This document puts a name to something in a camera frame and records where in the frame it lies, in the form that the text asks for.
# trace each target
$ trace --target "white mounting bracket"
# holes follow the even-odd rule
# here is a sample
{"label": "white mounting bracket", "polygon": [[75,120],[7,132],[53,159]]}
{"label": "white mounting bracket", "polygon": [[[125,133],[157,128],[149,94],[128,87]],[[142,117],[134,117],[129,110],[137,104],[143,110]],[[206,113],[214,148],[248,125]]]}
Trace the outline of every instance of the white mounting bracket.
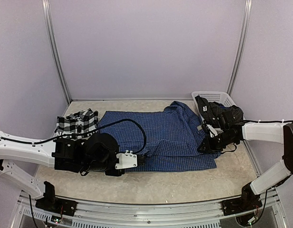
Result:
{"label": "white mounting bracket", "polygon": [[3,170],[0,171],[0,177],[7,179],[10,183],[15,184],[21,190],[31,195],[33,199],[40,199],[45,192],[45,185],[42,181],[29,175],[17,166],[11,160],[4,160],[2,163]]}
{"label": "white mounting bracket", "polygon": [[218,135],[217,131],[212,127],[212,125],[207,124],[207,128],[209,129],[209,135],[211,138],[214,138]]}
{"label": "white mounting bracket", "polygon": [[137,167],[137,155],[133,154],[132,151],[126,150],[125,153],[118,153],[117,158],[119,163],[116,164],[116,170],[128,169],[132,167]]}

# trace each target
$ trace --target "aluminum frame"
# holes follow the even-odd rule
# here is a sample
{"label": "aluminum frame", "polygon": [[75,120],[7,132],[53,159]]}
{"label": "aluminum frame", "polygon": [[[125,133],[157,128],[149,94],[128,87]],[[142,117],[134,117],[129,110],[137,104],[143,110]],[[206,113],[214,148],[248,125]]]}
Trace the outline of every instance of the aluminum frame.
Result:
{"label": "aluminum frame", "polygon": [[230,78],[230,81],[227,87],[227,93],[230,96],[232,95],[232,92],[234,89],[242,54],[245,47],[246,35],[247,35],[247,30],[248,30],[248,25],[250,21],[250,15],[251,15],[251,9],[252,9],[252,0],[246,0],[245,12],[243,16],[242,27],[241,27],[240,38],[239,38],[239,45],[236,52],[236,58],[235,58],[235,63],[232,70],[232,76]]}
{"label": "aluminum frame", "polygon": [[[265,194],[263,193],[261,194],[262,202],[264,202],[264,198]],[[224,216],[220,204],[223,199],[160,205],[133,205],[103,203],[79,199],[74,200],[78,202],[75,216],[63,216],[65,224],[63,224],[62,227],[93,228],[98,226],[107,228],[186,228],[194,226],[203,227],[203,225],[206,227],[206,224],[212,224],[213,227],[220,227],[221,219],[233,218],[235,216],[246,214],[245,212],[236,215]],[[268,191],[266,207],[273,208],[275,219],[279,228],[288,227],[283,208],[281,207],[281,203],[275,189],[270,189]],[[57,215],[35,207],[33,207],[33,210],[36,219],[43,221],[45,221],[46,217],[49,218],[52,215]],[[22,192],[10,227],[19,228],[24,215],[31,217],[28,194]]]}
{"label": "aluminum frame", "polygon": [[48,38],[49,38],[50,47],[51,47],[51,51],[52,51],[52,56],[53,56],[53,59],[54,59],[54,62],[55,62],[56,68],[57,68],[58,79],[60,81],[62,91],[63,91],[64,97],[66,99],[67,105],[70,105],[70,103],[72,102],[72,99],[71,99],[71,95],[70,95],[70,92],[69,92],[69,89],[67,86],[67,82],[64,77],[60,57],[59,57],[58,50],[57,50],[55,33],[53,30],[53,24],[52,24],[51,13],[50,13],[49,0],[42,0],[42,6],[43,6],[43,12],[44,12],[44,16],[45,16],[45,23],[46,23],[46,27],[47,27],[47,33],[48,33]]}

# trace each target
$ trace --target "black cable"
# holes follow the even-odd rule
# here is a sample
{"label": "black cable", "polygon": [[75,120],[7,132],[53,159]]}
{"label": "black cable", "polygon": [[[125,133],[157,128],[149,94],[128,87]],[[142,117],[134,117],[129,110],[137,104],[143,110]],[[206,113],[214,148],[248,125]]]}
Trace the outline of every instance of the black cable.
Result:
{"label": "black cable", "polygon": [[265,211],[265,205],[266,205],[266,198],[267,198],[267,196],[268,196],[268,191],[269,191],[269,189],[267,189],[267,190],[265,191],[265,203],[264,203],[264,208],[262,209],[261,214],[260,214],[260,216],[258,217],[258,219],[256,220],[256,222],[252,223],[252,225],[256,224],[256,223],[260,220],[260,218],[262,217],[262,215],[264,214],[264,211]]}
{"label": "black cable", "polygon": [[35,227],[38,228],[36,220],[34,219],[34,215],[33,215],[33,209],[32,209],[32,203],[31,203],[31,196],[30,195],[29,195],[29,202],[30,202],[30,210],[31,210],[31,216],[32,216],[33,223],[34,223]]}
{"label": "black cable", "polygon": [[224,151],[224,152],[220,152],[220,153],[224,154],[226,152],[235,152],[237,150],[237,145],[235,143],[233,143],[233,145],[235,146],[235,149],[233,149],[232,151]]}
{"label": "black cable", "polygon": [[129,122],[132,122],[134,123],[139,129],[140,131],[142,132],[143,134],[143,146],[141,149],[139,149],[136,153],[139,153],[141,152],[145,146],[146,146],[146,133],[145,131],[143,130],[143,128],[141,127],[140,124],[138,124],[136,121],[132,120],[132,119],[121,119],[121,120],[118,120],[118,121],[115,121],[113,123],[109,123],[109,124],[106,124],[106,125],[103,125],[101,127],[98,127],[92,131],[89,131],[89,132],[85,132],[85,133],[74,133],[74,134],[63,134],[63,135],[59,135],[59,136],[56,136],[56,137],[52,137],[50,139],[46,139],[46,140],[42,140],[42,141],[39,141],[39,142],[27,142],[27,141],[21,141],[21,140],[16,140],[16,139],[10,139],[10,138],[5,138],[5,137],[1,137],[0,136],[0,139],[2,140],[7,140],[7,141],[11,141],[11,142],[15,142],[15,143],[21,143],[21,144],[29,144],[29,145],[39,145],[39,144],[43,144],[43,143],[47,143],[49,141],[52,141],[52,140],[55,140],[55,139],[60,139],[60,138],[63,138],[65,136],[70,136],[71,137],[76,137],[76,136],[88,136],[89,134],[94,134],[96,131],[99,131],[103,128],[106,128],[106,127],[110,127],[112,125],[115,125],[115,124],[119,124],[121,122],[125,122],[125,121],[129,121]]}

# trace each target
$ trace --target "wire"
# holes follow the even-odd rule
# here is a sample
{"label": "wire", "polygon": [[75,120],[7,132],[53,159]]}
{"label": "wire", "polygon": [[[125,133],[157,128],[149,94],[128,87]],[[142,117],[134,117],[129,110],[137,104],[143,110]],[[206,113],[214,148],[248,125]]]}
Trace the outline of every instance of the wire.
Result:
{"label": "wire", "polygon": [[268,191],[269,191],[269,189],[267,189],[266,191],[265,191],[265,203],[264,203],[264,208],[262,209],[262,211],[261,211],[261,214],[260,214],[260,216],[258,217],[258,219],[254,222],[254,223],[252,223],[252,224],[248,224],[247,226],[242,226],[242,227],[252,227],[254,224],[256,224],[259,220],[260,220],[260,218],[262,217],[262,215],[264,214],[264,211],[265,211],[265,205],[266,205],[266,199],[267,199],[267,196],[268,196]]}
{"label": "wire", "polygon": [[39,142],[27,142],[27,141],[21,141],[21,140],[16,140],[16,139],[11,139],[11,138],[5,138],[5,137],[1,137],[1,136],[0,136],[0,139],[7,140],[7,141],[11,141],[11,142],[15,142],[15,143],[21,143],[21,144],[39,145],[39,144],[47,143],[49,141],[52,141],[52,140],[55,140],[55,139],[60,139],[60,138],[66,137],[66,136],[70,136],[70,137],[84,136],[84,135],[88,136],[89,134],[94,134],[95,132],[97,132],[97,131],[99,131],[99,130],[101,130],[103,128],[110,127],[112,125],[119,124],[119,123],[125,122],[125,121],[129,121],[129,122],[134,123],[140,129],[140,131],[143,134],[143,146],[142,146],[141,149],[139,149],[136,152],[136,153],[139,153],[146,146],[146,133],[143,130],[143,128],[141,127],[141,125],[138,124],[136,121],[134,121],[132,119],[121,119],[121,120],[115,121],[113,123],[109,123],[109,124],[103,125],[101,127],[98,127],[98,128],[96,128],[96,129],[94,129],[92,131],[89,131],[89,132],[85,132],[85,133],[74,133],[74,134],[63,134],[63,135],[59,135],[59,136],[56,136],[56,137],[52,137],[50,139],[42,140],[42,141],[39,141]]}
{"label": "wire", "polygon": [[232,151],[224,151],[224,152],[220,152],[221,154],[224,154],[226,152],[235,152],[237,150],[237,146],[235,143],[233,143],[233,145],[235,146],[235,149],[233,149]]}
{"label": "wire", "polygon": [[30,202],[30,210],[31,210],[31,216],[32,216],[33,223],[34,223],[35,227],[38,228],[36,220],[34,219],[34,215],[33,215],[33,209],[32,209],[32,203],[31,203],[31,196],[30,195],[29,195],[29,202]]}
{"label": "wire", "polygon": [[61,207],[61,220],[60,220],[60,224],[62,223],[62,221],[63,221],[63,205],[62,205],[62,207]]}
{"label": "wire", "polygon": [[267,190],[265,191],[265,203],[264,203],[264,208],[262,209],[261,214],[260,214],[260,216],[258,217],[258,219],[256,220],[256,222],[254,222],[252,225],[256,224],[256,223],[260,220],[260,218],[262,217],[262,215],[264,214],[264,211],[265,211],[265,205],[266,205],[266,199],[267,199],[267,196],[268,196],[268,191],[269,191],[269,189],[267,189]]}
{"label": "wire", "polygon": [[257,208],[257,213],[256,213],[256,217],[257,217],[259,214],[259,207],[256,205],[256,208]]}

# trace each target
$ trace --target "blue checkered shirt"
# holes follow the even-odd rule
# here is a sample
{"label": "blue checkered shirt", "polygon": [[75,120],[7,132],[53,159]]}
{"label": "blue checkered shirt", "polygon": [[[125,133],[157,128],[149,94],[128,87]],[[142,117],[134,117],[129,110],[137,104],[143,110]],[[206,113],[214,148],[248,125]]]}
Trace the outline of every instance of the blue checkered shirt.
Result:
{"label": "blue checkered shirt", "polygon": [[[127,171],[197,171],[216,168],[214,161],[220,153],[203,154],[197,151],[205,137],[200,118],[184,103],[174,101],[163,112],[113,112],[107,111],[99,122],[103,126],[121,119],[133,119],[147,136],[147,144],[139,154],[145,156],[145,165]],[[143,145],[143,135],[131,122],[122,122],[101,130],[112,135],[120,152],[135,153]]]}

